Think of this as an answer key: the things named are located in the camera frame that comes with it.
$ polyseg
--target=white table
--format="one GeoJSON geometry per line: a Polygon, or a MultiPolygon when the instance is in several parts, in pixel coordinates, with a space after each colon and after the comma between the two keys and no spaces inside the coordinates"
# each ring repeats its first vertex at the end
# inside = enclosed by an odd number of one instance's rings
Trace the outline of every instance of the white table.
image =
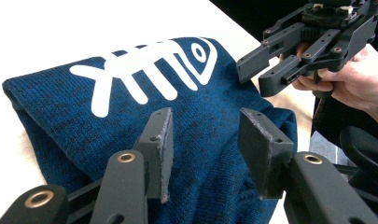
{"type": "MultiPolygon", "coordinates": [[[[214,38],[236,61],[259,46],[206,0],[0,1],[0,216],[26,190],[45,184],[26,131],[3,93],[4,80],[182,36],[214,38]]],[[[307,150],[314,107],[311,93],[289,87],[269,100],[296,113],[299,150],[307,150]]],[[[272,223],[284,222],[278,205],[272,223]]]]}

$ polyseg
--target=navy blue fabric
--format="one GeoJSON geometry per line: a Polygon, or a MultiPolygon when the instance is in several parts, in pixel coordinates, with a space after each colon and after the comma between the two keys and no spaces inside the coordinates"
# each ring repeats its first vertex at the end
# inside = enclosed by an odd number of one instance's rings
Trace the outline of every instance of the navy blue fabric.
{"type": "MultiPolygon", "coordinates": [[[[276,201],[258,199],[237,148],[240,108],[264,113],[296,146],[294,114],[274,108],[253,85],[240,85],[234,59],[216,40],[206,40],[211,45],[194,37],[172,40],[200,73],[211,63],[208,55],[215,47],[217,60],[206,85],[200,84],[183,65],[198,86],[198,90],[191,90],[174,67],[161,58],[154,64],[175,87],[177,97],[166,100],[145,70],[140,70],[133,77],[148,98],[141,105],[123,82],[113,77],[108,113],[102,118],[91,111],[95,80],[76,76],[70,69],[79,64],[105,69],[103,57],[6,80],[4,91],[28,132],[48,183],[72,192],[101,178],[108,158],[133,147],[151,113],[171,107],[175,155],[170,200],[148,205],[150,223],[268,223],[276,201]]],[[[121,50],[114,54],[125,57],[130,52],[121,50]]],[[[181,55],[174,56],[185,64],[181,55]]],[[[135,61],[140,63],[141,57],[137,56],[135,61]]]]}

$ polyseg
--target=fish skeleton print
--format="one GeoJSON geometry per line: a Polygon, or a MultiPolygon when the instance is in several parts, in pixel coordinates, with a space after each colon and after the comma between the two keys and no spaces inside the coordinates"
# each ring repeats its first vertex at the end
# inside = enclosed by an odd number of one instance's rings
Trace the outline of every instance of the fish skeleton print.
{"type": "Polygon", "coordinates": [[[79,64],[73,65],[70,68],[70,72],[76,76],[95,80],[91,111],[99,118],[104,118],[108,114],[113,77],[122,81],[132,98],[134,98],[138,104],[145,105],[148,102],[147,96],[133,78],[133,75],[141,70],[146,74],[161,95],[166,100],[172,101],[177,97],[177,90],[157,68],[155,62],[159,59],[164,59],[175,70],[183,83],[192,91],[198,90],[197,85],[175,56],[176,54],[179,55],[186,68],[202,85],[206,85],[215,68],[217,50],[208,40],[200,37],[198,37],[198,39],[201,39],[209,48],[209,55],[207,56],[200,44],[191,44],[191,51],[195,59],[200,63],[206,63],[201,73],[196,70],[189,61],[185,51],[174,40],[166,40],[142,48],[126,49],[125,51],[127,53],[121,56],[116,56],[113,53],[103,55],[102,58],[105,59],[105,69],[79,64]]]}

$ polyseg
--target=folded cloth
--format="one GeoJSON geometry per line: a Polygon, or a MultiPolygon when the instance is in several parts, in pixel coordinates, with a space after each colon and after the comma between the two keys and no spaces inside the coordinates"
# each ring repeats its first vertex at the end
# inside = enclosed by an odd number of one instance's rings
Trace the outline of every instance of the folded cloth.
{"type": "Polygon", "coordinates": [[[150,223],[268,223],[237,148],[240,108],[265,114],[297,145],[294,114],[240,85],[235,61],[214,39],[182,37],[92,57],[3,84],[49,184],[68,192],[103,176],[131,149],[153,111],[171,107],[174,163],[168,203],[150,223]]]}

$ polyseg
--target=hand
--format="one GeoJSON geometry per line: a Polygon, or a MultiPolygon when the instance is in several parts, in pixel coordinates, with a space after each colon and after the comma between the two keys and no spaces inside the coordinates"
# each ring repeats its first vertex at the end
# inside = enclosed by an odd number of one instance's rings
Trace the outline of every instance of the hand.
{"type": "MultiPolygon", "coordinates": [[[[308,44],[299,46],[299,57],[308,44]]],[[[314,84],[314,77],[299,77],[293,86],[304,91],[331,91],[336,100],[353,108],[363,110],[378,122],[378,52],[367,45],[354,56],[338,73],[319,69],[322,80],[314,84]]]]}

